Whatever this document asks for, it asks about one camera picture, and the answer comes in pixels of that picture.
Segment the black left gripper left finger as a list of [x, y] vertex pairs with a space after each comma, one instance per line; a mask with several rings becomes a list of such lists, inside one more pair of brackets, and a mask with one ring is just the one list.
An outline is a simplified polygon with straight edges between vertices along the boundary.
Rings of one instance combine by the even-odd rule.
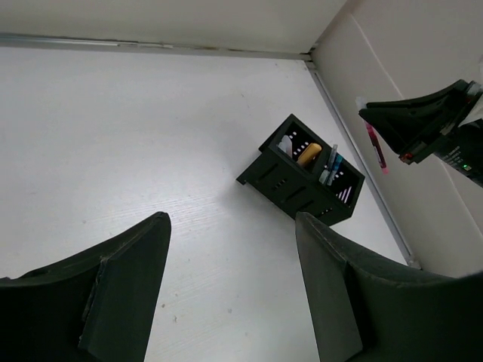
[[1, 280], [3, 361], [142, 361], [171, 220], [157, 212], [120, 235]]

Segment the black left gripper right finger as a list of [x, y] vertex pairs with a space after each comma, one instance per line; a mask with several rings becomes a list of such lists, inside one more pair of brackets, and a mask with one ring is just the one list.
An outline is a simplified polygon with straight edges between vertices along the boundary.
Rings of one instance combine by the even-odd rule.
[[480, 361], [482, 275], [437, 275], [338, 234], [309, 213], [296, 242], [322, 361]]

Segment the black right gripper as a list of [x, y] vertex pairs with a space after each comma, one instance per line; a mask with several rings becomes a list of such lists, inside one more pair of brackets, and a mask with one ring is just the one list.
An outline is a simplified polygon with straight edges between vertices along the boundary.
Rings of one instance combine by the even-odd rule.
[[482, 186], [482, 85], [458, 80], [409, 100], [372, 102], [358, 114], [406, 164], [434, 155]]

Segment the pink ink refill pen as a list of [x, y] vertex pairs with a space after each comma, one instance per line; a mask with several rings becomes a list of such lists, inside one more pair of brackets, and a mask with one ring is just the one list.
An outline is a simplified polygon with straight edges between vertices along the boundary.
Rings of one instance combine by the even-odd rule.
[[[365, 99], [363, 97], [356, 97], [355, 102], [356, 102], [356, 105], [358, 107], [358, 111], [361, 111], [362, 109], [366, 108], [366, 102], [365, 102]], [[386, 160], [385, 160], [384, 155], [383, 155], [383, 151], [382, 151], [381, 146], [380, 146], [380, 142], [377, 138], [377, 134], [376, 134], [374, 128], [367, 121], [365, 121], [365, 127], [366, 127], [366, 130], [368, 132], [368, 136], [370, 138], [371, 145], [373, 146], [374, 151], [376, 153], [377, 161], [378, 161], [378, 164], [380, 166], [380, 169], [382, 170], [383, 174], [388, 174], [389, 170], [388, 170]]]

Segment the blue ink refill pen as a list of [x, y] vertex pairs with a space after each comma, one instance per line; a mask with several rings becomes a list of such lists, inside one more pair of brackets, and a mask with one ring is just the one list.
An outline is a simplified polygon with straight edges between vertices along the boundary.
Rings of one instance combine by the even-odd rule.
[[343, 157], [341, 155], [337, 154], [337, 157], [335, 158], [333, 167], [331, 169], [331, 173], [328, 177], [328, 181], [327, 181], [328, 186], [332, 185], [332, 183], [335, 179], [335, 176], [337, 175], [337, 172], [340, 168], [340, 164], [341, 164], [342, 160], [343, 160]]

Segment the orange highlighter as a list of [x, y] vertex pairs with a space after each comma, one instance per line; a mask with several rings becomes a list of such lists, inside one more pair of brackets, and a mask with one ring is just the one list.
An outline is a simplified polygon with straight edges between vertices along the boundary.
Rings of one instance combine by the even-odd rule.
[[322, 151], [322, 147], [318, 143], [310, 143], [300, 154], [297, 164], [305, 167]]

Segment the purple pink highlighter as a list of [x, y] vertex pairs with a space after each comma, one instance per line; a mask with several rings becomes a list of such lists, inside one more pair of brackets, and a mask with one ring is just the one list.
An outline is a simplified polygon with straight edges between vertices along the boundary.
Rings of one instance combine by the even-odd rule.
[[277, 145], [278, 149], [280, 149], [289, 157], [292, 157], [293, 155], [292, 146], [293, 146], [292, 140], [288, 135], [284, 135], [281, 141]]

